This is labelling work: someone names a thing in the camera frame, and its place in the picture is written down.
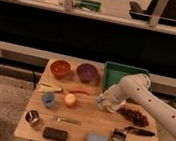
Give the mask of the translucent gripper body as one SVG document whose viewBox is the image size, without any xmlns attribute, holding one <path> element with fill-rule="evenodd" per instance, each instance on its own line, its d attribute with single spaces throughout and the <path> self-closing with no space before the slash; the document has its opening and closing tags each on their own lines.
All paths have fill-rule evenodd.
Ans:
<svg viewBox="0 0 176 141">
<path fill-rule="evenodd" d="M 106 109 L 106 111 L 112 111 L 112 112 L 114 112 L 113 105 L 110 103 L 110 101 L 107 99 L 107 97 L 105 95 L 102 95 L 102 102 L 101 102 L 101 104 L 104 107 L 104 109 Z"/>
</svg>

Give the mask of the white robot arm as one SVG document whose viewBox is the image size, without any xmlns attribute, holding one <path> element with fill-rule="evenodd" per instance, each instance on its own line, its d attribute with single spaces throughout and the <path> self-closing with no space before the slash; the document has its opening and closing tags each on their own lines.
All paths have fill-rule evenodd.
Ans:
<svg viewBox="0 0 176 141">
<path fill-rule="evenodd" d="M 144 73 L 125 75 L 117 84 L 101 93 L 98 102 L 113 113 L 131 98 L 176 139 L 176 109 L 153 95 L 148 90 L 150 85 L 150 78 Z"/>
</svg>

